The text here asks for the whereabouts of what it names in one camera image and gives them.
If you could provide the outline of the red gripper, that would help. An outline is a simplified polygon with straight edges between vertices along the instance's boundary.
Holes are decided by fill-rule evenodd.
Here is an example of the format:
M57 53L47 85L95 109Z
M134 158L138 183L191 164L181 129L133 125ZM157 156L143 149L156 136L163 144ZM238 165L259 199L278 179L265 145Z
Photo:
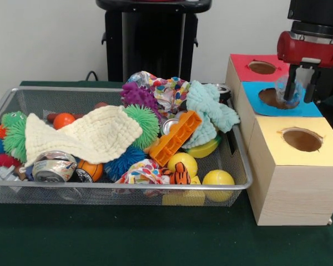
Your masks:
M289 77L284 92L284 100L290 101L293 99L296 88L297 65L309 63L316 64L320 68L333 67L333 39L284 31L280 34L277 42L277 55L278 59L290 64ZM310 82L306 87L305 103L313 101L320 76L321 71L314 68Z

